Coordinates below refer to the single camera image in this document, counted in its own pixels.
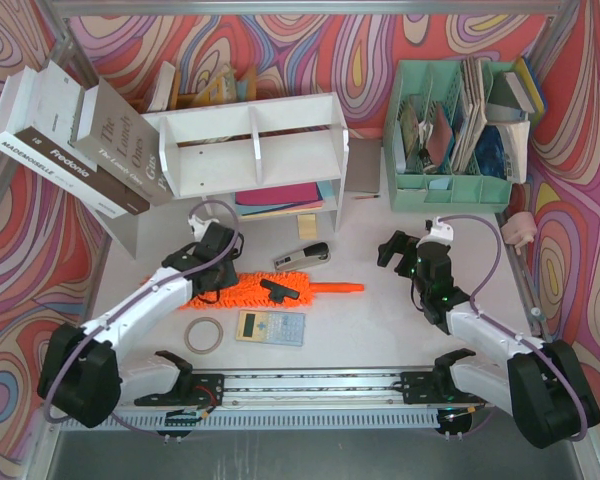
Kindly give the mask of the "orange chenille duster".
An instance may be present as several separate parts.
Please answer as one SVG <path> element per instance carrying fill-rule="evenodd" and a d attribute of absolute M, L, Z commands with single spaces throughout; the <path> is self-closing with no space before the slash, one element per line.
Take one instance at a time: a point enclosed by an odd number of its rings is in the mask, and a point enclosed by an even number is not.
<path fill-rule="evenodd" d="M 236 285 L 197 295 L 180 309 L 295 308 L 311 306 L 318 294 L 364 291 L 360 283 L 312 282 L 300 271 L 240 273 Z"/>

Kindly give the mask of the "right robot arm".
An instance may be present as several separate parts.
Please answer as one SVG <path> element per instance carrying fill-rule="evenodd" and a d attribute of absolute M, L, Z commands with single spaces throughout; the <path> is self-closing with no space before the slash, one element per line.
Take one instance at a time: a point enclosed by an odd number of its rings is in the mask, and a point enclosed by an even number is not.
<path fill-rule="evenodd" d="M 600 424 L 600 408 L 574 349 L 516 333 L 480 310 L 455 285 L 449 251 L 434 234 L 419 239 L 402 231 L 378 248 L 380 267 L 400 255 L 395 271 L 410 280 L 416 310 L 468 345 L 435 360 L 425 397 L 451 402 L 465 395 L 493 404 L 537 448 L 582 440 Z"/>

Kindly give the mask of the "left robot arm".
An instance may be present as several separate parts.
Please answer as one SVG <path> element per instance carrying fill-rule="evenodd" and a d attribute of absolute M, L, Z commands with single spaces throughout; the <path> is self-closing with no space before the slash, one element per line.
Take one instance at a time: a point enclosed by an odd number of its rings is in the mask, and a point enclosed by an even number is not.
<path fill-rule="evenodd" d="M 199 295 L 238 282 L 233 262 L 244 237 L 216 221 L 194 227 L 194 241 L 168 255 L 134 293 L 79 327 L 63 324 L 51 335 L 37 394 L 45 419 L 69 419 L 93 428 L 121 404 L 198 404 L 192 366 L 161 350 L 130 367 L 125 356 L 159 321 Z"/>

